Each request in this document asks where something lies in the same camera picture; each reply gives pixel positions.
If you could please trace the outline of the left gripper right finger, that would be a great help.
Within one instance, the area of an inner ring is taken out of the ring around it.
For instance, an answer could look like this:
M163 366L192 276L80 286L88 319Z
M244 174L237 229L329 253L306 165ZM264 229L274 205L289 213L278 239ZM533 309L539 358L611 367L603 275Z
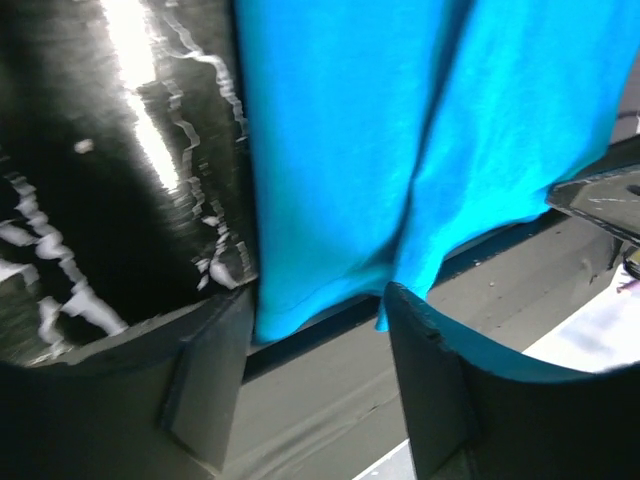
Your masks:
M384 307L420 479L635 479L639 368L547 363L459 323L404 286Z

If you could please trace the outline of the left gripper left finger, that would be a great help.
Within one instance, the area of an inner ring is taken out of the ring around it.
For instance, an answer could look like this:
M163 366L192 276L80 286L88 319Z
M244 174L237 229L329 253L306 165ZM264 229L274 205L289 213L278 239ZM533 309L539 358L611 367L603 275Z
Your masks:
M2 477L217 477L253 321L242 287L54 363L3 364Z

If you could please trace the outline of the blue t shirt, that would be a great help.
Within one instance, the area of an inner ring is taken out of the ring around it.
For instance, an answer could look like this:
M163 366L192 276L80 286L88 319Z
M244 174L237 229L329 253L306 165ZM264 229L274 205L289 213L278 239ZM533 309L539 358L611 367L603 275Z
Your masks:
M601 157L635 1L239 1L260 280L255 338L543 214Z

